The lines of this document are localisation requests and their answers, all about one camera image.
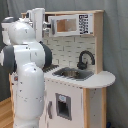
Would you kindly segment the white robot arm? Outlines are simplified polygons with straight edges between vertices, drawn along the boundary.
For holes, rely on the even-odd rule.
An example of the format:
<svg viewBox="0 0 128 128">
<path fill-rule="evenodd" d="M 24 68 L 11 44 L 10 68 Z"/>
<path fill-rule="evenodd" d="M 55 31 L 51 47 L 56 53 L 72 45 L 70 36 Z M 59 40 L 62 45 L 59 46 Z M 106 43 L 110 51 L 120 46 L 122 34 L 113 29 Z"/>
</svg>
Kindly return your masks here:
<svg viewBox="0 0 128 128">
<path fill-rule="evenodd" d="M 44 73 L 52 63 L 51 50 L 43 43 L 45 9 L 27 11 L 25 18 L 7 17 L 2 23 L 0 64 L 11 74 L 14 101 L 13 128 L 39 128 L 44 108 Z"/>
</svg>

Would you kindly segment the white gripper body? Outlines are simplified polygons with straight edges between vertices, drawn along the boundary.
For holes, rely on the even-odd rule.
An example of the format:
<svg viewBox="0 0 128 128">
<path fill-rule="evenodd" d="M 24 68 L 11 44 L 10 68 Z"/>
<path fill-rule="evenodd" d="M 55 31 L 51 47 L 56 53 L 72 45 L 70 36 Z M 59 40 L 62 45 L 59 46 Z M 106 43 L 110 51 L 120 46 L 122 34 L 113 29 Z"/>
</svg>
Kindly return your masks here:
<svg viewBox="0 0 128 128">
<path fill-rule="evenodd" d="M 26 12 L 26 17 L 29 19 L 29 24 L 33 27 L 36 33 L 38 42 L 43 40 L 44 32 L 51 28 L 51 24 L 45 21 L 45 9 L 35 8 Z"/>
</svg>

